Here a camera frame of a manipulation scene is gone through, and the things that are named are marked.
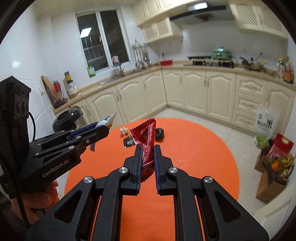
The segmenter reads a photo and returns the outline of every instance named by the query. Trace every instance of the orange round table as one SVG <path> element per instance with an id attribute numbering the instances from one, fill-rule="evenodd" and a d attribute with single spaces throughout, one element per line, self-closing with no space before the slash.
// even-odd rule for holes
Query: orange round table
<path id="1" fill-rule="evenodd" d="M 132 129 L 143 121 L 124 125 Z M 210 130 L 190 121 L 156 118 L 156 128 L 163 128 L 165 137 L 160 144 L 163 156 L 190 176 L 212 176 L 236 200 L 239 193 L 239 174 L 235 160 L 225 143 Z M 81 155 L 82 162 L 68 176 L 65 193 L 86 176 L 100 178 L 122 167 L 125 158 L 133 156 L 135 146 L 124 148 L 120 127 L 110 131 L 107 138 Z M 141 183 L 138 196 L 124 196 L 120 238 L 122 241 L 175 240 L 175 221 L 172 196 L 157 195 L 155 175 Z"/>

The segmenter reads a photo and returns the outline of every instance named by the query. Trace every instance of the red snack packet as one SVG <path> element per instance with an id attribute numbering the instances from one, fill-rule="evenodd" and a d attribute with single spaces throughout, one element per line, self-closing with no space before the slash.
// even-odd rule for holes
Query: red snack packet
<path id="1" fill-rule="evenodd" d="M 281 158 L 288 155 L 293 147 L 294 143 L 291 142 L 288 138 L 284 137 L 280 133 L 276 135 L 274 143 L 268 153 L 268 157 L 277 157 Z"/>
<path id="2" fill-rule="evenodd" d="M 156 120 L 149 119 L 141 125 L 130 130 L 131 136 L 136 144 L 143 146 L 142 178 L 141 182 L 147 180 L 154 172 L 154 135 Z"/>

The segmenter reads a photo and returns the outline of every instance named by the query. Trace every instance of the red tray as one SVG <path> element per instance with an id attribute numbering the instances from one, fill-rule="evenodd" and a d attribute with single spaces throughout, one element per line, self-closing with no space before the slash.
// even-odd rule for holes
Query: red tray
<path id="1" fill-rule="evenodd" d="M 172 65 L 173 61 L 172 60 L 163 60 L 163 61 L 159 61 L 159 63 L 160 63 L 161 66 Z"/>

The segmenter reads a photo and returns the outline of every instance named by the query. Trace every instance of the ceiling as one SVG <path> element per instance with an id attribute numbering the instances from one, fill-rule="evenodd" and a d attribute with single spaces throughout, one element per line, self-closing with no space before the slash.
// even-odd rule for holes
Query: ceiling
<path id="1" fill-rule="evenodd" d="M 34 7 L 37 15 L 41 16 L 46 13 L 56 15 L 71 10 L 99 7 L 100 5 L 132 6 L 137 1 L 138 0 L 36 0 L 34 2 Z"/>

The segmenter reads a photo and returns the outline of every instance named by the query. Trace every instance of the metal bolt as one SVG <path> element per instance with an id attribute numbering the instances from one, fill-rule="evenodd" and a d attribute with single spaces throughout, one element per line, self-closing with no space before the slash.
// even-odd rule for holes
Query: metal bolt
<path id="1" fill-rule="evenodd" d="M 118 170 L 120 173 L 127 173 L 128 172 L 128 169 L 126 167 L 121 167 L 119 168 Z"/>
<path id="2" fill-rule="evenodd" d="M 212 182 L 213 182 L 213 179 L 212 179 L 211 177 L 205 177 L 205 178 L 204 178 L 204 181 L 205 181 L 206 183 L 212 183 Z"/>
<path id="3" fill-rule="evenodd" d="M 91 183 L 92 182 L 92 177 L 85 177 L 83 179 L 83 182 L 85 182 L 85 183 Z"/>
<path id="4" fill-rule="evenodd" d="M 170 168 L 168 169 L 168 171 L 169 171 L 170 173 L 176 173 L 176 172 L 178 172 L 178 168 L 176 168 L 176 167 L 170 167 Z"/>

